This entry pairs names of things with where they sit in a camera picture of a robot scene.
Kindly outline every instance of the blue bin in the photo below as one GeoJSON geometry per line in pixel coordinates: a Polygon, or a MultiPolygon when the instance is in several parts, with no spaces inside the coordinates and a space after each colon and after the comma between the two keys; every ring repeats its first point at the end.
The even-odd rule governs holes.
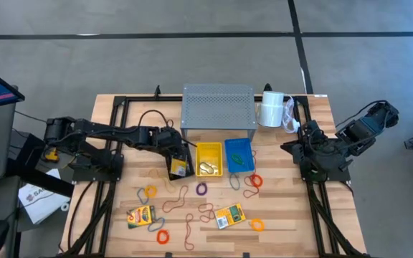
{"type": "Polygon", "coordinates": [[[248,172],[255,169],[249,138],[225,140],[224,145],[226,147],[227,168],[230,173],[248,172]],[[242,165],[232,160],[234,154],[242,158],[242,165]]]}

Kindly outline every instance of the gray floor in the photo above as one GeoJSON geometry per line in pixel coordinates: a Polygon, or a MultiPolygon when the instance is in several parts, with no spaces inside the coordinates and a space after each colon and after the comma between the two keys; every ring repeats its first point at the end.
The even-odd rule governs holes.
{"type": "MultiPolygon", "coordinates": [[[[413,31],[413,1],[297,0],[303,32],[413,31]]],[[[0,34],[292,31],[286,1],[0,0],[0,34]]],[[[368,252],[413,257],[413,37],[305,38],[315,93],[336,122],[387,99],[400,121],[351,168],[368,252]]],[[[89,118],[96,94],[181,92],[184,83],[245,83],[304,93],[293,38],[0,40],[0,76],[27,97],[17,110],[40,118],[89,118]]],[[[16,117],[42,136],[44,126],[16,117]]],[[[64,214],[24,234],[22,257],[53,255],[64,214]]]]}

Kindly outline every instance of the wooden tabletop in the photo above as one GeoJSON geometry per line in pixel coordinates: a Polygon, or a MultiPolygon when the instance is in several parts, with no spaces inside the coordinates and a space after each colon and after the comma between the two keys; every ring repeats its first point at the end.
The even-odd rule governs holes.
{"type": "MultiPolygon", "coordinates": [[[[91,121],[109,123],[114,97],[115,95],[97,96],[91,121]]],[[[328,98],[309,95],[308,100],[312,119],[317,120],[321,129],[333,137],[336,129],[328,98]]],[[[174,121],[174,127],[179,130],[180,102],[132,102],[127,126],[136,125],[141,114],[150,109],[160,110],[167,119],[174,121]]],[[[159,114],[149,113],[143,119],[142,125],[163,126],[164,123],[159,114]]],[[[228,138],[244,137],[246,132],[243,131],[190,130],[188,132],[188,139],[193,142],[224,142],[228,138]]],[[[259,194],[249,199],[246,199],[242,193],[245,189],[253,190],[243,182],[244,177],[251,173],[241,173],[240,190],[232,189],[229,184],[225,155],[224,175],[221,178],[204,179],[191,176],[172,181],[171,183],[176,187],[173,189],[169,185],[168,188],[165,187],[167,172],[162,156],[124,146],[125,165],[122,179],[117,184],[115,192],[105,255],[107,257],[162,257],[166,252],[172,252],[175,257],[241,257],[243,252],[249,252],[251,257],[317,257],[318,251],[305,183],[300,178],[298,166],[293,164],[292,156],[280,149],[280,144],[295,139],[297,139],[296,134],[287,134],[280,128],[259,126],[252,142],[252,149],[257,152],[257,174],[263,178],[264,183],[259,194]],[[206,182],[208,186],[208,193],[205,196],[198,196],[195,192],[200,182],[206,182]],[[157,232],[148,232],[147,226],[136,229],[128,229],[127,226],[126,211],[141,206],[136,192],[140,187],[149,184],[157,187],[157,195],[149,200],[148,205],[155,206],[157,217],[165,218],[166,223],[163,228],[170,234],[170,240],[165,245],[160,245],[156,241],[157,232]],[[184,206],[164,213],[161,209],[162,204],[168,200],[177,200],[181,186],[185,185],[189,190],[184,206]],[[219,230],[214,220],[209,223],[199,220],[201,214],[197,208],[207,202],[214,204],[214,210],[240,203],[247,220],[219,230]],[[195,245],[192,251],[186,251],[184,248],[187,213],[194,215],[194,220],[189,223],[192,233],[188,240],[195,245]],[[265,230],[254,231],[249,225],[251,219],[261,219],[265,223],[265,230]]],[[[99,148],[104,146],[103,140],[89,139],[89,142],[99,148]]],[[[195,149],[191,149],[191,154],[195,158],[195,149]]],[[[67,246],[72,211],[86,185],[87,182],[82,182],[75,187],[63,232],[61,243],[63,249],[67,246]]],[[[96,185],[97,183],[94,183],[90,187],[77,210],[72,242],[79,237],[90,221],[96,185]]],[[[333,220],[355,248],[360,252],[366,252],[351,192],[337,182],[328,182],[326,186],[333,220]]],[[[326,226],[323,222],[322,227],[326,239],[326,251],[330,252],[326,226]]],[[[94,252],[98,250],[101,229],[100,222],[95,232],[94,252]]]]}

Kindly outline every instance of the white paper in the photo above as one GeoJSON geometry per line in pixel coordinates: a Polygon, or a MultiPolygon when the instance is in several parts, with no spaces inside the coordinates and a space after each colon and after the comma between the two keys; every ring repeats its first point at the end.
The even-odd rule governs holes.
{"type": "MultiPolygon", "coordinates": [[[[47,175],[60,178],[58,169],[50,170],[47,172],[47,175]]],[[[29,218],[32,220],[33,224],[40,223],[59,207],[61,207],[62,204],[70,201],[69,197],[57,193],[52,194],[51,191],[44,190],[43,188],[33,186],[29,183],[19,189],[19,199],[23,206],[31,204],[25,209],[27,210],[29,218]]]]}

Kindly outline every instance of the yellow plastic container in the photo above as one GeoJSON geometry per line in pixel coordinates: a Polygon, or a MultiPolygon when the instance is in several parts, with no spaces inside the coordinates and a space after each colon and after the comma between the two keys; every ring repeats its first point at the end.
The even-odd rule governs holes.
{"type": "Polygon", "coordinates": [[[197,143],[197,176],[222,176],[222,143],[197,143]]]}

